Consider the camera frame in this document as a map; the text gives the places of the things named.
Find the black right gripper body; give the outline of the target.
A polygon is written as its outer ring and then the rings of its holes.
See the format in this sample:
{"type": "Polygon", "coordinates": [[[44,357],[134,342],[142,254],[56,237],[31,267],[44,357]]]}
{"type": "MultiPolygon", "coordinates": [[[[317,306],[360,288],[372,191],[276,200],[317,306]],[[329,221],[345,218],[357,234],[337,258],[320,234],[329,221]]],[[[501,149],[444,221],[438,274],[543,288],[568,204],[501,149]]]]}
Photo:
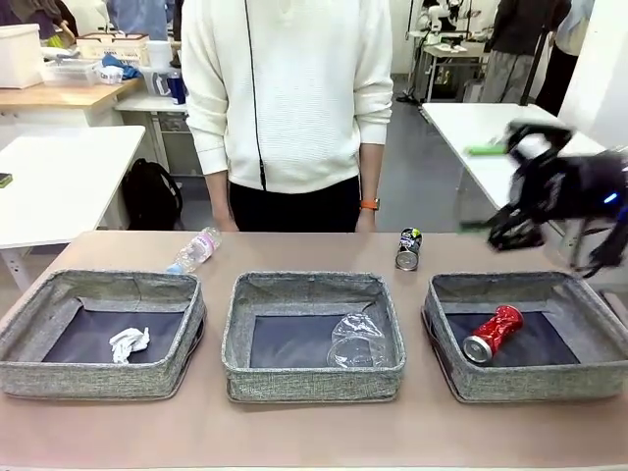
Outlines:
{"type": "Polygon", "coordinates": [[[627,155],[559,156],[520,168],[519,210],[534,221],[614,219],[627,205],[627,155]]]}

